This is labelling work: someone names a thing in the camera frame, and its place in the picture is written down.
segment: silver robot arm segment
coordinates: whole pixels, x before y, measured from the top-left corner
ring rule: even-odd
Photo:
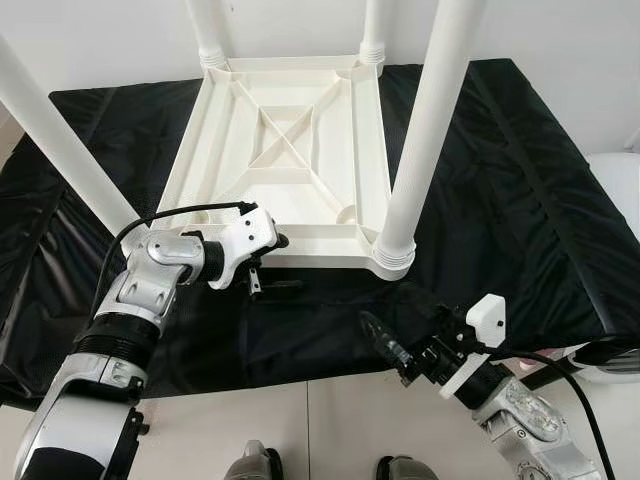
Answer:
[[[261,208],[240,216],[210,242],[150,231],[56,374],[25,433],[15,478],[126,478],[145,429],[135,405],[176,287],[206,281],[224,289],[241,264],[258,262],[286,244]],[[253,286],[255,268],[250,271]]]
[[[360,314],[365,336],[398,370],[405,387],[424,375],[443,386],[444,398],[458,398],[519,480],[602,478],[573,444],[564,419],[551,405],[503,365],[486,362],[488,355],[469,353],[479,342],[496,347],[504,339],[500,333],[506,322],[504,299],[487,295],[465,316],[436,301],[422,307],[433,315],[440,331],[412,352],[380,319]]]

